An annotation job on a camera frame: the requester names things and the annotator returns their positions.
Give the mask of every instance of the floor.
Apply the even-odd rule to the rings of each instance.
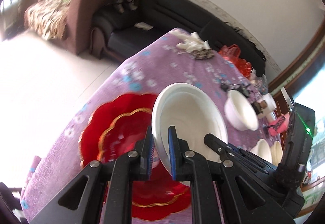
[[[75,56],[32,32],[0,43],[0,182],[22,187],[33,157],[46,155],[118,65]]]

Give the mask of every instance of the black sofa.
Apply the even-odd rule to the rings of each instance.
[[[134,27],[138,22],[145,22],[153,28],[146,31]],[[176,27],[190,33],[197,32],[216,51],[223,45],[238,45],[240,58],[250,62],[258,76],[264,74],[265,56],[252,42],[188,0],[139,0],[135,11],[123,13],[118,13],[112,5],[103,7],[92,19],[90,49],[97,57],[104,51],[122,61]]]

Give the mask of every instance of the purple tablecloth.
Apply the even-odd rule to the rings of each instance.
[[[101,104],[112,101],[127,92],[159,94],[165,87],[177,82],[193,84],[203,90],[216,104],[228,131],[229,142],[249,150],[260,138],[265,138],[262,130],[264,120],[260,120],[256,131],[234,129],[224,114],[227,94],[220,89],[222,80],[231,84],[249,84],[233,64],[215,53],[207,60],[193,60],[189,54],[178,54],[176,44],[181,40],[170,33],[123,62],[100,86],[91,99],[76,114],[61,133],[50,152],[44,157],[33,173],[22,196],[22,206],[27,220],[31,220],[74,176],[80,172],[78,138],[87,126],[88,119]],[[253,102],[261,97],[254,91],[249,99]],[[271,146],[274,139],[266,139]],[[134,218],[134,223],[143,220]],[[156,223],[192,223],[191,208],[172,214]]]

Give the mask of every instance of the white bowl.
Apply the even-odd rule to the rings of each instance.
[[[277,166],[281,162],[283,156],[283,150],[279,141],[275,141],[274,144],[271,146],[271,154],[272,163]]]
[[[261,157],[265,161],[272,163],[272,154],[268,142],[264,139],[259,139],[257,144],[251,149],[251,153]]]
[[[225,116],[237,130],[257,130],[257,115],[243,94],[237,90],[228,91],[225,102]]]
[[[220,162],[219,155],[204,144],[204,136],[212,133],[228,144],[227,129],[217,106],[202,90],[186,83],[169,85],[159,94],[153,107],[155,146],[170,174],[168,128],[173,125],[178,138],[186,140],[190,150],[202,154],[207,160]]]

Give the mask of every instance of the small container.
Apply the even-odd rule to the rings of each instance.
[[[251,149],[251,153],[261,157],[265,161],[272,163],[272,154],[268,142],[264,139],[259,139],[257,144]]]
[[[272,163],[277,166],[282,159],[283,150],[279,141],[275,141],[271,146]]]
[[[263,108],[262,109],[263,113],[260,113],[257,116],[259,119],[264,118],[266,115],[270,114],[272,111],[274,111],[277,108],[277,104],[275,103],[274,98],[270,93],[264,95],[262,97],[262,100],[264,100],[268,106],[266,108]]]
[[[237,90],[228,91],[225,102],[225,116],[237,130],[257,130],[257,115],[243,94]]]

